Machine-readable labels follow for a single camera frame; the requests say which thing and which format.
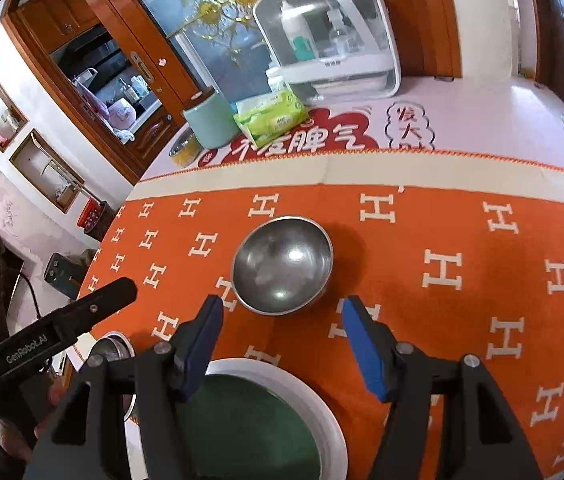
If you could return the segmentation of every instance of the table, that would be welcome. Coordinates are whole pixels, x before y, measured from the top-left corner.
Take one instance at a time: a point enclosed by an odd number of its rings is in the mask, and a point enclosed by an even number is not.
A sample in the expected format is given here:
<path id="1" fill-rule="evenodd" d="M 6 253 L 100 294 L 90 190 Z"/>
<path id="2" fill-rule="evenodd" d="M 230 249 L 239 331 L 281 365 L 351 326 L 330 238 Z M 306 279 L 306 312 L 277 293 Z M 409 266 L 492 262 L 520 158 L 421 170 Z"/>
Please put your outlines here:
<path id="1" fill-rule="evenodd" d="M 174 172 L 165 149 L 81 291 L 129 276 L 138 299 L 83 336 L 73 359 L 110 330 L 142 351 L 218 294 L 225 321 L 213 358 L 264 360 L 312 387 L 344 432 L 348 478 L 363 480 L 388 406 L 366 391 L 341 327 L 343 298 L 358 294 L 399 340 L 440 358 L 479 355 L 543 475 L 559 475 L 564 131 L 551 99 L 521 80 L 407 80 L 388 100 L 312 110 L 309 123 L 259 152 L 238 138 Z M 283 215 L 326 229 L 332 279 L 309 308 L 259 316 L 236 301 L 230 265 L 244 236 Z M 422 478 L 433 475 L 441 431 L 443 401 L 431 405 Z"/>

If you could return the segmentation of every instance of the metal bowl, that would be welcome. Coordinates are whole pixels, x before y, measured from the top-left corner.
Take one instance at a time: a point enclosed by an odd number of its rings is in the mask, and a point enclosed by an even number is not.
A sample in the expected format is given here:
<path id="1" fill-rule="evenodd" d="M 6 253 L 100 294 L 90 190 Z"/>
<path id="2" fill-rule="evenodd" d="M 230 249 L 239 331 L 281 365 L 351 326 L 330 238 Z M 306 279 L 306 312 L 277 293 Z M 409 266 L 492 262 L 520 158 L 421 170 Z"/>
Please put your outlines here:
<path id="1" fill-rule="evenodd" d="M 233 287 L 245 307 L 281 316 L 323 292 L 333 268 L 326 231 L 300 216 L 274 218 L 252 231 L 233 258 Z"/>
<path id="2" fill-rule="evenodd" d="M 119 361 L 120 359 L 128 359 L 135 357 L 135 350 L 128 338 L 121 332 L 108 332 L 100 339 L 95 341 L 93 348 L 90 349 L 91 355 L 101 355 L 107 361 Z M 123 395 L 122 405 L 124 407 L 124 420 L 132 415 L 135 408 L 135 395 Z"/>

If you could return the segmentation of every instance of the brown lid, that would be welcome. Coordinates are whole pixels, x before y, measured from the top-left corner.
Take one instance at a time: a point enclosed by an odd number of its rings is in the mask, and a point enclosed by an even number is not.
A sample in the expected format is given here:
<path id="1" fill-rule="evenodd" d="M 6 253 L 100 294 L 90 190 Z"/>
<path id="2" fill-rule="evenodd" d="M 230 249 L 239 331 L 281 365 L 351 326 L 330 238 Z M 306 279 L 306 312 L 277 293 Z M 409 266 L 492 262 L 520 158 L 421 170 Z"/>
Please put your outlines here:
<path id="1" fill-rule="evenodd" d="M 186 101 L 182 103 L 184 110 L 190 110 L 191 108 L 195 108 L 198 104 L 203 103 L 206 101 L 210 96 L 215 93 L 215 88 L 212 86 L 208 86 L 203 90 L 200 90 L 197 94 L 192 95 Z"/>

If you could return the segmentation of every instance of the green canister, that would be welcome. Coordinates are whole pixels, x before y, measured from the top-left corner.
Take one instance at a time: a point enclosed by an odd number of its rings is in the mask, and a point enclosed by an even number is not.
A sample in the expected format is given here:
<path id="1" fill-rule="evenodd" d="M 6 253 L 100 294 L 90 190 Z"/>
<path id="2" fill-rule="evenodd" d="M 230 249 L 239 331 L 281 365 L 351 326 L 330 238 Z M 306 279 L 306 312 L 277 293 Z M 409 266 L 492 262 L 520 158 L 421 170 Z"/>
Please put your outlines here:
<path id="1" fill-rule="evenodd" d="M 184 102 L 183 116 L 207 150 L 228 144 L 240 132 L 231 105 L 214 88 L 199 91 Z"/>

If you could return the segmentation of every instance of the transparent cover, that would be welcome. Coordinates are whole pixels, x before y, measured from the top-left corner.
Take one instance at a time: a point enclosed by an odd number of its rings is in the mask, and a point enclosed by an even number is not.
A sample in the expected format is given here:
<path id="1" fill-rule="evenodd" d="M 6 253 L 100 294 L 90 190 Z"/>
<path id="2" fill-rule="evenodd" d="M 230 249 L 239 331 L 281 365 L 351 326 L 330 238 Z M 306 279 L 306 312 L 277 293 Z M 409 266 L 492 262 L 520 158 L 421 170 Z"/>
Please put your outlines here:
<path id="1" fill-rule="evenodd" d="M 390 49 L 377 0 L 261 0 L 255 14 L 281 66 Z"/>

